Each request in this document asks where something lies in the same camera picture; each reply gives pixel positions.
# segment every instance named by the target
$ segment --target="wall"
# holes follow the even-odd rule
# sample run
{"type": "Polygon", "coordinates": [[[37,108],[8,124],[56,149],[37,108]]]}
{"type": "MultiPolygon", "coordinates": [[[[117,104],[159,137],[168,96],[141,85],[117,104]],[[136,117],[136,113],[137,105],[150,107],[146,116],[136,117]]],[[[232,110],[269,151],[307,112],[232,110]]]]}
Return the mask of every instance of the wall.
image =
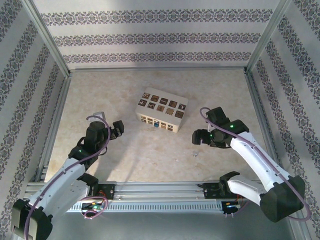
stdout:
{"type": "Polygon", "coordinates": [[[70,69],[248,63],[279,0],[34,0],[70,69]]]}
{"type": "Polygon", "coordinates": [[[252,71],[264,117],[284,168],[301,176],[320,238],[320,6],[293,0],[252,71]]]}
{"type": "Polygon", "coordinates": [[[0,0],[0,239],[36,173],[64,76],[19,0],[0,0]]]}

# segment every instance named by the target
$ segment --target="patterned wallpaper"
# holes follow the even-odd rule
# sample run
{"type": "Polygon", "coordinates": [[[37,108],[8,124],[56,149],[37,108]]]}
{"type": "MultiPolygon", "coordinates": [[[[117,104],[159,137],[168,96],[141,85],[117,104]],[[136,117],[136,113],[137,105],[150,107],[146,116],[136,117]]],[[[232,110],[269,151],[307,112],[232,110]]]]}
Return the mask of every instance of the patterned wallpaper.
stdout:
{"type": "Polygon", "coordinates": [[[34,0],[70,69],[244,67],[279,0],[34,0]]]}
{"type": "Polygon", "coordinates": [[[0,239],[42,157],[63,73],[19,0],[0,0],[0,239]]]}
{"type": "Polygon", "coordinates": [[[293,0],[252,77],[282,165],[305,181],[307,226],[320,239],[320,6],[293,0]]]}

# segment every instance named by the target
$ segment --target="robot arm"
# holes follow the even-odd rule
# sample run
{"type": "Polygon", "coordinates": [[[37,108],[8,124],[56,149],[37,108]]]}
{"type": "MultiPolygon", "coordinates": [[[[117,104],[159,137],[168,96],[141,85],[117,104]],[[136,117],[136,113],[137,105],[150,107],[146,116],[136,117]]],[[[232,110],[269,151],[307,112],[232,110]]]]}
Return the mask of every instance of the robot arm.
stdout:
{"type": "Polygon", "coordinates": [[[263,213],[272,222],[278,222],[303,208],[302,202],[280,175],[304,198],[305,182],[303,179],[299,176],[290,176],[287,171],[276,164],[259,146],[249,132],[248,127],[242,121],[235,120],[231,122],[221,107],[208,111],[206,116],[210,122],[219,128],[236,134],[238,137],[234,137],[209,124],[208,130],[198,129],[194,131],[192,143],[195,145],[205,143],[211,147],[222,149],[231,147],[243,157],[261,181],[260,184],[248,180],[238,172],[233,171],[220,178],[219,187],[222,193],[239,194],[251,200],[260,206],[263,213]],[[254,147],[249,145],[248,141],[253,143],[254,147]]]}
{"type": "MultiPolygon", "coordinates": [[[[103,112],[95,113],[94,115],[105,120],[103,112]]],[[[109,128],[110,140],[120,137],[125,130],[122,121],[114,122],[113,127],[114,129],[111,129],[111,127],[109,128]]],[[[31,215],[29,223],[29,239],[47,239],[52,231],[54,222],[77,201],[80,201],[86,196],[97,196],[98,179],[87,174],[86,171],[98,159],[98,155],[80,164],[76,164],[68,171],[65,171],[65,169],[72,164],[97,153],[105,146],[107,139],[108,129],[105,124],[93,118],[86,130],[85,137],[82,137],[77,145],[71,150],[68,158],[59,171],[37,193],[32,195],[29,201],[18,199],[13,204],[11,231],[19,237],[24,238],[27,215],[29,214],[31,207],[35,206],[41,193],[49,185],[50,188],[45,195],[41,197],[41,201],[36,205],[36,209],[31,215]],[[56,181],[53,181],[53,179],[61,172],[64,172],[64,174],[56,181]]]]}

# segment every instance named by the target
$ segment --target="white box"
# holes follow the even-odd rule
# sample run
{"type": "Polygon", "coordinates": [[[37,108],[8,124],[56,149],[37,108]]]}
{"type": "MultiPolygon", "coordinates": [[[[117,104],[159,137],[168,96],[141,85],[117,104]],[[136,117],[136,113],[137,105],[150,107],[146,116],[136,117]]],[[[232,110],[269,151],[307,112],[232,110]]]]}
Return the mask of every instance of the white box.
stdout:
{"type": "Polygon", "coordinates": [[[177,133],[185,116],[188,99],[147,87],[136,106],[139,121],[177,133]]]}

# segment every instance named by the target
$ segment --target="beige floor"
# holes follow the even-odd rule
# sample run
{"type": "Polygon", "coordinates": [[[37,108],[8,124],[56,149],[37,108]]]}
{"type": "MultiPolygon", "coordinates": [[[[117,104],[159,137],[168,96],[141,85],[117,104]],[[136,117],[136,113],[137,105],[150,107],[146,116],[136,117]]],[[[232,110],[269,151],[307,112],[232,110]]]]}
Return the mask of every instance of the beige floor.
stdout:
{"type": "Polygon", "coordinates": [[[192,133],[207,124],[201,107],[221,106],[230,120],[240,119],[264,148],[260,126],[243,71],[121,71],[74,73],[55,140],[46,181],[62,166],[78,139],[85,135],[86,117],[104,111],[109,124],[122,120],[122,137],[108,145],[87,171],[100,181],[203,181],[218,180],[238,171],[257,176],[232,149],[192,145],[192,133]],[[155,128],[136,119],[135,108],[146,87],[189,99],[178,133],[155,128]]]}

